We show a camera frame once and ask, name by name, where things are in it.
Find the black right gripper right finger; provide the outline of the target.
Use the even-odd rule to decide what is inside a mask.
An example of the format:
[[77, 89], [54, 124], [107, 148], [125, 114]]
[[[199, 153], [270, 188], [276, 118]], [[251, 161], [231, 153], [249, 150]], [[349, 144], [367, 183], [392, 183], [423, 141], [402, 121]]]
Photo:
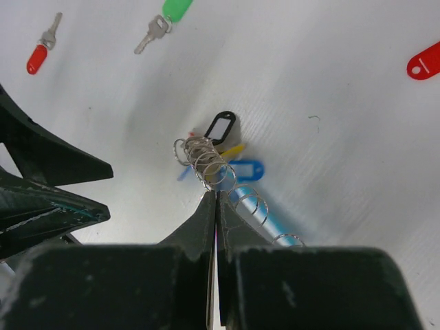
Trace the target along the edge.
[[217, 194], [219, 313], [227, 329], [421, 329], [401, 270], [373, 247], [281, 247]]

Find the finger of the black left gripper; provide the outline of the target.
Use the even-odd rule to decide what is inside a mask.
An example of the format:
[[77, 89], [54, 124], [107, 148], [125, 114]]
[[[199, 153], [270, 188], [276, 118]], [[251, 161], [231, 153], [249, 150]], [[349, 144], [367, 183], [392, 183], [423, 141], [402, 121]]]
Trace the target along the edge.
[[110, 217], [104, 204], [1, 171], [1, 259]]
[[25, 179], [65, 186], [113, 177], [110, 164], [35, 123], [4, 89], [1, 89], [1, 143]]

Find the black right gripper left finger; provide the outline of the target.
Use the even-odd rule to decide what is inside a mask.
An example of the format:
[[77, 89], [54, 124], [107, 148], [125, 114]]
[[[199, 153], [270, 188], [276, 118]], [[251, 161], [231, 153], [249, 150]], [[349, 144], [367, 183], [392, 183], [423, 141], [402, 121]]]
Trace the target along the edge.
[[211, 329], [216, 195], [150, 245], [36, 248], [1, 306], [2, 329]]

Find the metal keyring holder with keys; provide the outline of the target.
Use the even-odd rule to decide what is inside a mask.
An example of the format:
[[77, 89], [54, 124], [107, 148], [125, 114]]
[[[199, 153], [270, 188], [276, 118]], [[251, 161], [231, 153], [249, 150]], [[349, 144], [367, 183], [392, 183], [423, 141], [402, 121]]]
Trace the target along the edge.
[[270, 209], [253, 183], [265, 174], [264, 165], [255, 159], [243, 159], [243, 143], [226, 146], [238, 119], [231, 111], [218, 113], [207, 131], [194, 132], [173, 143], [175, 159], [184, 168], [181, 181], [192, 171], [206, 190], [225, 192], [233, 210], [247, 224], [276, 245], [305, 246], [296, 234], [285, 232], [280, 217]]

